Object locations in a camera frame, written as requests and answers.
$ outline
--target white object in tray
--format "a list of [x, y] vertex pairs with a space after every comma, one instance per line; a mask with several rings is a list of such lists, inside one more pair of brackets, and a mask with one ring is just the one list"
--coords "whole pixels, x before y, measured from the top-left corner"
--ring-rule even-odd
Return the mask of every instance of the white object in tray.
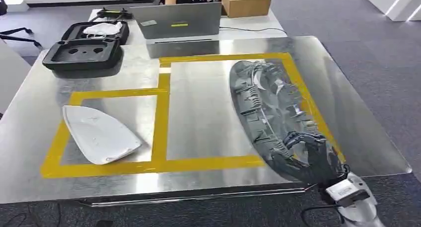
[[117, 119], [84, 106], [63, 106], [63, 118], [83, 155], [102, 165], [129, 155], [142, 145]]

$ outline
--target laptop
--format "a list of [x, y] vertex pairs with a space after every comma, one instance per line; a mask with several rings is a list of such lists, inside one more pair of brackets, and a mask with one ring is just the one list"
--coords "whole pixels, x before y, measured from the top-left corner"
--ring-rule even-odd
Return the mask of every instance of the laptop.
[[221, 2], [131, 7], [145, 39], [219, 33]]

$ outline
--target office chair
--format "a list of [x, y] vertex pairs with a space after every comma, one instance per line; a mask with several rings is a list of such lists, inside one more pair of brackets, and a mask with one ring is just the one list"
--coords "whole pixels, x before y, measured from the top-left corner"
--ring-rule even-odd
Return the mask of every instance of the office chair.
[[[6, 13], [7, 13], [7, 4], [6, 2], [4, 2], [4, 0], [0, 0], [0, 16], [5, 15]], [[21, 27], [21, 28], [9, 30], [9, 31], [4, 31], [4, 32], [0, 31], [0, 39], [11, 40], [11, 41], [32, 42], [36, 47], [42, 48], [41, 44], [33, 39], [9, 36], [10, 34], [23, 31], [23, 30], [25, 30], [25, 32], [28, 34], [33, 34], [31, 29], [28, 29], [26, 27]]]

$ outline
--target yellow tape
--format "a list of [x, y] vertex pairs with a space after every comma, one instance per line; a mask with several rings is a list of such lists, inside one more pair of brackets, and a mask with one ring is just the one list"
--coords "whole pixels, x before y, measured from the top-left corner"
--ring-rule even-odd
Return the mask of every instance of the yellow tape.
[[326, 122], [323, 119], [316, 103], [311, 97], [310, 92], [300, 72], [295, 66], [294, 60], [289, 53], [260, 53], [260, 54], [242, 54], [242, 55], [208, 55], [208, 56], [192, 56], [192, 57], [164, 57], [160, 58], [161, 67], [171, 67], [171, 63], [178, 62], [204, 62], [204, 61], [232, 61], [232, 60], [254, 60], [254, 59], [280, 59], [288, 73], [292, 83], [298, 86], [298, 90], [304, 99], [301, 108], [312, 114], [314, 121], [317, 123], [319, 131], [326, 136], [329, 142], [334, 147], [341, 162], [345, 162], [345, 156], [342, 154], [338, 143], [333, 138]]
[[164, 162], [117, 161], [106, 165], [77, 164], [56, 166], [54, 171], [43, 173], [43, 177], [109, 176], [137, 173], [220, 170], [258, 166], [264, 166], [264, 164], [258, 156], [254, 155], [167, 160]]
[[116, 97], [130, 97], [130, 96], [147, 96], [159, 95], [165, 93], [167, 90], [161, 88], [147, 88], [147, 89], [123, 89], [123, 90], [106, 90], [106, 91], [77, 91], [72, 96], [82, 97], [82, 99], [100, 99], [100, 98], [116, 98]]
[[341, 149], [339, 148], [338, 143], [333, 138], [333, 135], [330, 132], [325, 120], [323, 119], [322, 114], [317, 108], [316, 102], [313, 100], [313, 97], [311, 97], [311, 94], [308, 91], [307, 86], [305, 85], [303, 79], [301, 78], [300, 72], [295, 66], [291, 55], [289, 53], [283, 53], [282, 56], [283, 56], [283, 59], [282, 59], [283, 66], [285, 67], [285, 70], [288, 73], [288, 76], [291, 79], [291, 82], [298, 86], [298, 90], [300, 91], [301, 96], [303, 98], [304, 102], [302, 102], [301, 108], [313, 116], [314, 121], [317, 123], [318, 130], [322, 134], [324, 134], [327, 140], [329, 140], [329, 142], [332, 144], [333, 148], [338, 154], [339, 160], [342, 163], [345, 162], [344, 154], [341, 152]]
[[168, 111], [170, 103], [170, 74], [160, 74], [158, 87], [167, 90], [156, 99], [155, 126], [153, 131], [152, 162], [167, 159]]
[[[160, 67], [170, 68], [173, 62], [203, 62], [203, 61], [226, 61], [226, 60], [254, 60], [254, 59], [280, 59], [291, 81], [298, 86], [305, 102], [301, 108], [313, 115], [319, 130], [335, 147], [339, 159], [344, 162], [345, 157], [330, 133], [323, 120], [313, 98], [310, 95], [304, 81], [301, 78], [292, 57], [288, 53], [265, 53], [246, 55], [209, 55], [196, 57], [167, 57], [160, 58]], [[166, 160], [168, 111], [169, 111], [170, 74], [160, 74], [158, 88], [111, 90], [111, 91], [88, 91], [74, 92], [69, 100], [70, 105], [80, 105], [84, 99], [128, 97], [142, 95], [157, 95], [155, 112], [155, 127], [151, 161], [148, 162], [115, 162], [107, 165], [76, 164], [60, 165], [61, 157], [69, 140], [70, 134], [64, 122], [61, 122], [44, 164], [41, 166], [41, 174], [44, 178], [64, 177], [88, 177], [105, 175], [123, 175], [136, 173], [159, 173], [180, 171], [202, 171], [228, 168], [246, 168], [263, 166], [259, 156], [229, 156], [209, 157], [195, 159]]]

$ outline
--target stainless steel tabletop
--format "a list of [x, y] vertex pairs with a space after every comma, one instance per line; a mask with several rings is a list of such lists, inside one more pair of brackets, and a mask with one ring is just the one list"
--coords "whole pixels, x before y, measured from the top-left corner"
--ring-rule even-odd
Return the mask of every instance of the stainless steel tabletop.
[[[169, 192], [177, 197], [178, 191], [206, 194], [214, 188], [290, 183], [258, 163], [236, 117], [227, 83], [236, 61], [166, 68], [160, 67], [162, 57], [289, 53], [353, 172], [411, 172], [315, 37], [122, 47], [120, 72], [101, 78], [57, 78], [42, 65], [46, 51], [40, 54], [0, 121], [0, 203]], [[77, 99], [122, 121], [146, 145], [116, 165], [92, 167], [63, 129], [61, 107]], [[238, 158], [245, 162], [236, 163]], [[149, 167], [152, 159], [160, 162]], [[59, 166], [46, 165], [49, 160]]]

